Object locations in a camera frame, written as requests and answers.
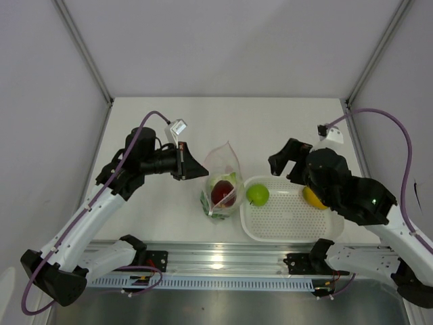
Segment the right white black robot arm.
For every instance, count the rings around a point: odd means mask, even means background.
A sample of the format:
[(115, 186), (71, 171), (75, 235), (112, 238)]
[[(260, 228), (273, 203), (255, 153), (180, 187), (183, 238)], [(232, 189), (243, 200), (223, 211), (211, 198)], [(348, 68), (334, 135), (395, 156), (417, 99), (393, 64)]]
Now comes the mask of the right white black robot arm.
[(432, 254), (418, 242), (403, 219), (395, 196), (380, 182), (352, 175), (338, 154), (342, 140), (325, 137), (315, 145), (291, 138), (268, 158), (271, 173), (310, 188), (331, 211), (380, 237), (388, 252), (319, 239), (309, 253), (310, 268), (320, 275), (341, 271), (359, 274), (396, 288), (410, 303), (432, 308)]

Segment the pale green cabbage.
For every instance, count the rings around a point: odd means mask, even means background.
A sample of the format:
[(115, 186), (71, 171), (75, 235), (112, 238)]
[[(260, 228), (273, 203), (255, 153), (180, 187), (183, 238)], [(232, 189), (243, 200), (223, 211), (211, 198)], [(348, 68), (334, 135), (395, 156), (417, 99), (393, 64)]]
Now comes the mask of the pale green cabbage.
[(210, 176), (210, 178), (208, 179), (208, 187), (212, 190), (215, 187), (215, 185), (220, 181), (228, 181), (231, 183), (231, 185), (234, 188), (239, 186), (241, 183), (243, 183), (240, 174), (236, 172), (232, 172), (232, 173)]

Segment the green lettuce leaf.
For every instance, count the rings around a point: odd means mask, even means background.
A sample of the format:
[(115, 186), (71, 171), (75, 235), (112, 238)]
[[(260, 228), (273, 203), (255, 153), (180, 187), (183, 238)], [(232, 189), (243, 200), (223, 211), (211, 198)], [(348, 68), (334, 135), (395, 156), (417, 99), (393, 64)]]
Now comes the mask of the green lettuce leaf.
[(204, 214), (211, 219), (226, 219), (234, 214), (233, 207), (211, 207), (205, 192), (200, 194), (200, 203)]

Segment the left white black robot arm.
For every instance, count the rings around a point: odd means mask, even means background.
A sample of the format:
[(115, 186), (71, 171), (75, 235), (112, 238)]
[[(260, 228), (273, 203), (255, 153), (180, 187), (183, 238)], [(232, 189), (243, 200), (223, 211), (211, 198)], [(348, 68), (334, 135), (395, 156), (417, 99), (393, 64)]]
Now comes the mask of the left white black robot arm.
[(146, 243), (130, 234), (88, 259), (82, 257), (106, 221), (144, 184), (145, 176), (168, 173), (182, 181), (209, 174), (185, 142), (156, 148), (156, 139), (153, 129), (134, 128), (126, 137), (124, 148), (101, 170), (90, 197), (70, 221), (43, 248), (28, 249), (22, 255), (20, 262), (30, 285), (65, 307), (82, 295), (88, 283), (110, 272), (157, 271), (147, 263)]

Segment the green apple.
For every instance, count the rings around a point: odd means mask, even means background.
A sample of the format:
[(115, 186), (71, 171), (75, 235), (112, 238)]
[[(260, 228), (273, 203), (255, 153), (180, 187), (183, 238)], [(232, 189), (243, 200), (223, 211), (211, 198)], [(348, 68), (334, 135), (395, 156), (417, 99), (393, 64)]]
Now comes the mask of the green apple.
[(269, 190), (263, 184), (254, 184), (247, 189), (246, 198), (250, 204), (262, 207), (269, 200)]

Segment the clear pink zip top bag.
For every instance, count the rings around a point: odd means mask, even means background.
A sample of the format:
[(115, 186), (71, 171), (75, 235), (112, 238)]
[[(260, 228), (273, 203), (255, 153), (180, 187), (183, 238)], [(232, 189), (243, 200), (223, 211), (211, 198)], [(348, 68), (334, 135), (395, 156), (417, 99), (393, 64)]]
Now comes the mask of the clear pink zip top bag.
[(238, 211), (245, 197), (240, 162), (231, 144), (219, 146), (204, 160), (209, 175), (200, 194), (204, 214), (214, 220), (224, 220)]

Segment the red apple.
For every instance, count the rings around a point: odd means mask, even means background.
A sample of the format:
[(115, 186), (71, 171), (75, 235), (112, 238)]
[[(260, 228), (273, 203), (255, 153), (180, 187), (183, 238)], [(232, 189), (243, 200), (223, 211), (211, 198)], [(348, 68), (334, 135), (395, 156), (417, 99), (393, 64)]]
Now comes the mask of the red apple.
[(211, 201), (214, 206), (232, 207), (236, 201), (236, 194), (230, 195), (234, 187), (228, 181), (220, 181), (211, 192)]

